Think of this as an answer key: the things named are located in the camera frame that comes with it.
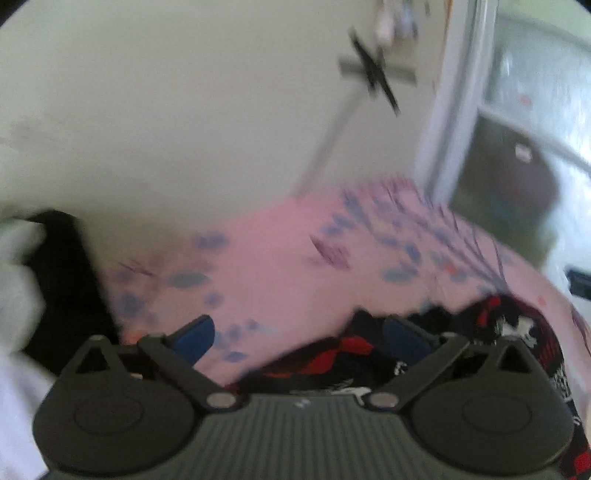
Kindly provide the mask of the black red patterned sock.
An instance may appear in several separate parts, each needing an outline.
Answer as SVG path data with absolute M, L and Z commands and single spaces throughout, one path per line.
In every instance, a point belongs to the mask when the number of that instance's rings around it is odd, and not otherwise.
M 509 295 L 492 295 L 452 313 L 441 306 L 407 316 L 374 316 L 359 309 L 339 334 L 291 351 L 245 374 L 230 389 L 238 395 L 267 393 L 362 392 L 376 390 L 408 370 L 408 365 L 386 352 L 383 326 L 401 317 L 434 335 L 453 332 L 476 345 L 493 345 L 506 336 L 519 337 L 571 411 L 573 439 L 560 464 L 568 479 L 590 476 L 590 445 L 568 383 L 565 360 L 557 336 L 542 313 Z

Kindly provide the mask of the pink floral bed sheet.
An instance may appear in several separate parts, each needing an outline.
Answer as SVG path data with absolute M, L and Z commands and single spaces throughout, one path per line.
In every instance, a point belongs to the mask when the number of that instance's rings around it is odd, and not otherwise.
M 588 330 L 570 301 L 507 246 L 403 179 L 288 200 L 126 258 L 104 279 L 128 342 L 211 316 L 215 342 L 197 368 L 221 384 L 338 332 L 356 308 L 457 311 L 494 293 L 539 309 L 570 379 L 590 382 Z

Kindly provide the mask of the white garment pile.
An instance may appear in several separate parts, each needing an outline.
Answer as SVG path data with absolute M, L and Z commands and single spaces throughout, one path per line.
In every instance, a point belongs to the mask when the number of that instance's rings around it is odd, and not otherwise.
M 39 479 L 45 463 L 35 445 L 32 422 L 52 375 L 22 352 L 44 312 L 37 281 L 25 257 L 41 243 L 40 224 L 1 222 L 1 477 Z

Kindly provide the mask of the frosted glass sliding door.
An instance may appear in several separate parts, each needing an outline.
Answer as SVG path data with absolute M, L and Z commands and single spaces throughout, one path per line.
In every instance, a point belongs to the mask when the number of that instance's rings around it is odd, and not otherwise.
M 515 145 L 533 151 L 531 163 Z M 590 287 L 590 5 L 456 1 L 417 180 L 557 288 Z

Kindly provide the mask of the white sticker on glass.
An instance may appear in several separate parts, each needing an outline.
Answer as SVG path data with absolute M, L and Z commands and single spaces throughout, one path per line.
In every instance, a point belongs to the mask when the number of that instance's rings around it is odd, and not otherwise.
M 530 146 L 517 143 L 515 145 L 515 157 L 524 163 L 531 163 L 533 160 L 533 151 Z

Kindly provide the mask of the black tape cross lower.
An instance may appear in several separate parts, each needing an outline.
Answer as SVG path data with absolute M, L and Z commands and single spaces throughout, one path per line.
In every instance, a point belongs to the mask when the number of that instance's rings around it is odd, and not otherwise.
M 396 116 L 401 113 L 400 105 L 389 83 L 390 79 L 402 81 L 404 84 L 416 86 L 416 72 L 406 66 L 388 65 L 382 47 L 371 50 L 365 44 L 355 29 L 349 29 L 349 42 L 356 54 L 356 60 L 349 57 L 339 57 L 339 73 L 343 77 L 363 79 L 370 96 L 382 92 L 389 102 Z

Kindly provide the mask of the black garment by wall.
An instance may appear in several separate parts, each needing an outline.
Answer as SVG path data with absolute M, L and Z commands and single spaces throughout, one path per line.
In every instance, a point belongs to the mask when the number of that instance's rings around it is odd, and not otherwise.
M 26 261 L 45 303 L 40 321 L 22 352 L 58 376 L 93 335 L 120 343 L 120 329 L 107 304 L 78 220 L 58 210 L 29 218 L 45 237 Z

